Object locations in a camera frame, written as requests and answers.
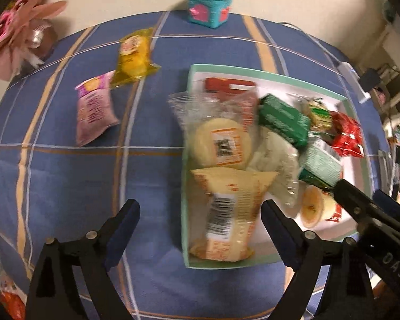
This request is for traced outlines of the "red gold cake packet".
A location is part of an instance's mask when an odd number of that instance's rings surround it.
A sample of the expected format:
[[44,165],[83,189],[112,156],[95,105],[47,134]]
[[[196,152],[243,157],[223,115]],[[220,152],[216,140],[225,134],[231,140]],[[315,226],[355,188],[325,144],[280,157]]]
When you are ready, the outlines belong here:
[[342,207],[333,199],[327,201],[324,212],[324,220],[329,222],[340,222],[341,217]]

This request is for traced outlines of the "round yellow pastry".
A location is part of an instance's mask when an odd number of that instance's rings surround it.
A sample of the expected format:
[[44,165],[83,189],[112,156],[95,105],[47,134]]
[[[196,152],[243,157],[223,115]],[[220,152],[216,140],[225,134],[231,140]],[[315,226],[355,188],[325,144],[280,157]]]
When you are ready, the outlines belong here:
[[306,187],[301,201],[301,222],[304,227],[310,229],[334,214],[336,201],[330,194],[321,189],[309,185]]

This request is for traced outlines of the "light green snack packet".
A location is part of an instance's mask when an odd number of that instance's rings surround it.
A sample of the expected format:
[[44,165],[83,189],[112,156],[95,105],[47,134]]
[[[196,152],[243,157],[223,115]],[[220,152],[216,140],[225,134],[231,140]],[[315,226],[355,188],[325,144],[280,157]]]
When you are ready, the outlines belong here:
[[342,158],[324,140],[310,138],[299,158],[298,179],[322,190],[332,190],[342,176]]

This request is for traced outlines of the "red flower snack packet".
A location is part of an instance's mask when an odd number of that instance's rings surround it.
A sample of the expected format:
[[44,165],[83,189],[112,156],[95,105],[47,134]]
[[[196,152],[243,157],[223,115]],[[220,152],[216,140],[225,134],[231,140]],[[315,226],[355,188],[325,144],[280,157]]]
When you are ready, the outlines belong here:
[[332,126],[336,135],[332,140],[332,149],[341,157],[363,158],[363,135],[359,123],[344,113],[331,111]]

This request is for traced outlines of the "green cartoon pastry packet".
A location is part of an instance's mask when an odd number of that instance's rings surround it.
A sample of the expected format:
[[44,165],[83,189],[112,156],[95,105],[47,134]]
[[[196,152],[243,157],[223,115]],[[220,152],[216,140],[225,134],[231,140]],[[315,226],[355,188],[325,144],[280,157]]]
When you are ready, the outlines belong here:
[[321,99],[310,98],[305,100],[302,111],[311,120],[310,130],[326,132],[332,128],[332,116]]

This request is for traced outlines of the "cream white snack packet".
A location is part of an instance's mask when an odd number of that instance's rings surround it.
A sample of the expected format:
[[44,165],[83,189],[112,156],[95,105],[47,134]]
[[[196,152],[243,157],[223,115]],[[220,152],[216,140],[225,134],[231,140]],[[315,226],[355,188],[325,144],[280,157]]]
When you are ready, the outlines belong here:
[[260,144],[247,170],[276,172],[268,192],[280,204],[293,207],[298,197],[298,150],[279,134],[266,127],[260,128]]

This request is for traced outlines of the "dark green snack packet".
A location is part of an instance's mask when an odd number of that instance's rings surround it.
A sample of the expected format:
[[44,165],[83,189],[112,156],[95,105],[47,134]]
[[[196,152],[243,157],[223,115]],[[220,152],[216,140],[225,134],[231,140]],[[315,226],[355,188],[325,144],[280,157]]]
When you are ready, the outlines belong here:
[[307,146],[311,119],[285,101],[269,94],[259,101],[258,122],[279,134],[294,148]]

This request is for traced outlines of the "beige barcode snack packet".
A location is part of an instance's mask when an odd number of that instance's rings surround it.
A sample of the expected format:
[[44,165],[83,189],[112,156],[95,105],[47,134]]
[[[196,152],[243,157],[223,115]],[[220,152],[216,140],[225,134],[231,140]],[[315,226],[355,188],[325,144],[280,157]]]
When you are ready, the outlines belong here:
[[278,172],[227,167],[192,170],[209,197],[203,236],[190,254],[218,262],[239,262],[253,251],[249,240],[256,226],[264,195]]

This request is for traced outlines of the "clear round cake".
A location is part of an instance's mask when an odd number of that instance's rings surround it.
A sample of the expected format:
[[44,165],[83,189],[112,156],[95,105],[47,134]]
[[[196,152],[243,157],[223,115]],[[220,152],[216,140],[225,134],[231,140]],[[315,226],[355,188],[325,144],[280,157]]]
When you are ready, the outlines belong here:
[[246,168],[257,143],[258,102],[255,88],[226,98],[207,91],[168,98],[196,163],[239,170]]

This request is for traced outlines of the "purple snack packet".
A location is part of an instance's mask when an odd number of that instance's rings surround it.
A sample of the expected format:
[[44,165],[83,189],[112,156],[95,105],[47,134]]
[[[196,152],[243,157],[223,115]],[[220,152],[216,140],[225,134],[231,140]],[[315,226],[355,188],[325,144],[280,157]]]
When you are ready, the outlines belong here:
[[110,81],[114,71],[90,78],[76,86],[78,93],[76,144],[83,147],[119,125],[110,94]]

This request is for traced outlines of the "red brick snack packet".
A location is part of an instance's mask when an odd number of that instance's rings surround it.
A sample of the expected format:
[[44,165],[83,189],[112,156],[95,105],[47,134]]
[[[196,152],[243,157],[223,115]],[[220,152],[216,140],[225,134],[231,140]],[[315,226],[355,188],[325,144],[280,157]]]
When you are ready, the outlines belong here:
[[215,94],[221,102],[242,95],[256,86],[255,82],[242,79],[208,77],[204,80],[204,89],[208,93]]

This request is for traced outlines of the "yellow soft bread packet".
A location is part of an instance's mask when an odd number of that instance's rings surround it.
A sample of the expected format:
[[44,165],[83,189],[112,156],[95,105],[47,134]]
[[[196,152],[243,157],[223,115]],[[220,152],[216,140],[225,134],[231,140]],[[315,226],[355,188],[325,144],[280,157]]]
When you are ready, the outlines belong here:
[[121,39],[118,63],[110,85],[119,87],[138,81],[158,71],[161,66],[151,61],[153,29],[134,31]]

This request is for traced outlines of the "teal rimmed white tray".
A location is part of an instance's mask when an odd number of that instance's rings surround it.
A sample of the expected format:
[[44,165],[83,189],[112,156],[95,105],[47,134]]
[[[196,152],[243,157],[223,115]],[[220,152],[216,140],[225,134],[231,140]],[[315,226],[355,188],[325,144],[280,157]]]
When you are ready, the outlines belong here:
[[[271,94],[293,107],[299,106],[302,98],[320,98],[324,105],[332,111],[345,113],[351,118],[357,116],[355,106],[347,93],[337,94],[299,79],[236,66],[192,65],[189,71],[187,91],[199,93],[204,89],[204,82],[208,77],[255,82],[260,97]],[[271,189],[265,194],[265,197],[274,200],[287,217],[291,217],[297,225],[301,225],[301,203],[307,184],[299,182],[297,192],[291,192],[283,186],[289,180],[289,176],[295,172],[294,165],[297,154],[281,139],[277,141],[278,151],[266,151],[264,149],[266,135],[267,133],[264,130],[259,132],[259,153],[270,160],[271,166],[277,170],[279,176],[273,181]],[[195,182],[191,173],[194,168],[194,160],[188,152],[184,152],[183,186],[181,190],[181,239],[186,267],[191,269],[236,269],[279,262],[279,254],[261,220],[256,221],[253,235],[249,240],[249,246],[254,253],[247,259],[239,262],[219,262],[200,259],[190,254],[189,249],[201,240],[204,233],[207,217],[206,205],[208,203],[208,196]],[[372,194],[371,166],[366,158],[343,158],[342,177],[366,195]],[[327,216],[312,228],[320,238],[327,241],[342,241],[345,237],[355,234],[355,221],[346,211],[342,210],[341,217],[337,221],[331,219],[332,212],[327,210],[325,213]]]

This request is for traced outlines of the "white power strip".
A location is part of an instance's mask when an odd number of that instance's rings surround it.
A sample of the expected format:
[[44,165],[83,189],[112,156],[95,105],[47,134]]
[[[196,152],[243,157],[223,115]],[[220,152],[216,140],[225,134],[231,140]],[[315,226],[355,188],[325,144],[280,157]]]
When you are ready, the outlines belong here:
[[352,87],[360,104],[364,104],[371,98],[370,94],[363,90],[359,82],[360,77],[351,66],[351,64],[346,61],[341,61],[337,66],[337,70],[339,71],[339,73],[342,74],[347,83]]

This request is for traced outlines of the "teal toy house box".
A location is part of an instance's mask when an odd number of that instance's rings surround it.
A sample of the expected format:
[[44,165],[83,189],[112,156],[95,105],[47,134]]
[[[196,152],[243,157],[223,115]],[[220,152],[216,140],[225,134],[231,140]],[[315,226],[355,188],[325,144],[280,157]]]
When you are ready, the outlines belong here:
[[233,0],[187,0],[191,23],[216,29],[225,24]]

